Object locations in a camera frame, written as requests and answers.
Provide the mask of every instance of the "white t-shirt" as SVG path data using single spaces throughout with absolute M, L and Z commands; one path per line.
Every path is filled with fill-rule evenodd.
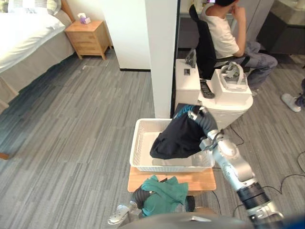
M 206 4 L 201 13 L 201 20 L 205 21 L 209 26 L 216 58 L 220 59 L 232 56 L 239 51 L 235 37 L 231 33 L 227 19 L 222 19 L 217 16 L 207 16 L 205 14 L 205 11 L 211 6 L 213 4 Z

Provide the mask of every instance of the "wall baseboard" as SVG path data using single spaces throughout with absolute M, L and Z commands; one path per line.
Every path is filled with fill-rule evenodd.
M 121 72 L 150 72 L 150 69 L 120 68 Z

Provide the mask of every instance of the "black office chair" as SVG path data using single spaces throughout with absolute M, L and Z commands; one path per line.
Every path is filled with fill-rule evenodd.
M 250 60 L 250 57 L 247 55 L 243 55 L 241 57 L 230 56 L 226 58 L 217 59 L 208 24 L 205 21 L 199 19 L 194 5 L 190 7 L 189 13 L 191 18 L 197 23 L 199 32 L 199 41 L 196 47 L 196 57 L 197 66 L 200 72 L 200 78 L 210 80 L 212 78 L 214 69 L 221 68 L 221 66 L 215 67 L 215 64 L 217 62 L 234 61 L 243 57 L 245 57 L 245 59 L 241 63 L 241 66 L 244 69 L 244 73 L 250 71 L 250 68 L 245 67 L 245 65 Z

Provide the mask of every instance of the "teal cloth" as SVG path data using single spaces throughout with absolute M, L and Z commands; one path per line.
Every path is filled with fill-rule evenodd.
M 155 192 L 144 202 L 142 209 L 144 216 L 173 212 L 178 204 L 185 203 L 188 184 L 179 184 L 176 177 L 172 177 L 163 183 L 153 175 L 142 184 L 145 191 Z

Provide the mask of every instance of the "person's foot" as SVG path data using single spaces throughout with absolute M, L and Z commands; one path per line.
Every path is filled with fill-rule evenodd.
M 252 97 L 255 97 L 258 95 L 258 89 L 251 89 Z
M 288 93 L 282 94 L 281 99 L 294 112 L 301 111 L 301 107 L 295 105 L 296 98 L 292 97 L 290 94 Z

